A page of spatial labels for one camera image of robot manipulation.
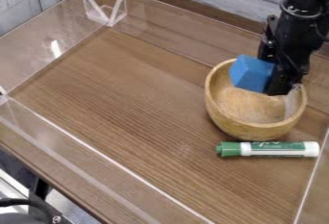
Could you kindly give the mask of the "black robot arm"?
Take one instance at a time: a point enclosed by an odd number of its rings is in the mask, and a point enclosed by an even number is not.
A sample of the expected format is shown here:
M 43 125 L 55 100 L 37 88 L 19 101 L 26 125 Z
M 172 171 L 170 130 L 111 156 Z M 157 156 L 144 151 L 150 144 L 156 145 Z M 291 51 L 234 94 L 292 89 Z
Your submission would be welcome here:
M 257 57 L 275 65 L 265 93 L 285 95 L 311 72 L 311 56 L 329 42 L 329 0 L 283 0 L 269 15 Z

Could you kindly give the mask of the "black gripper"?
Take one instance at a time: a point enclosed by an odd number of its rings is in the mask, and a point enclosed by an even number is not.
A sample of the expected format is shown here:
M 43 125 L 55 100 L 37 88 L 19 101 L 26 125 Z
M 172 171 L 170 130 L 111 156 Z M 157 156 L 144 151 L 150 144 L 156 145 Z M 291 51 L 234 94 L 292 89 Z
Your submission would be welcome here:
M 329 41 L 329 8 L 300 10 L 281 5 L 280 16 L 268 17 L 257 58 L 275 67 L 265 93 L 287 95 L 311 72 L 311 56 Z

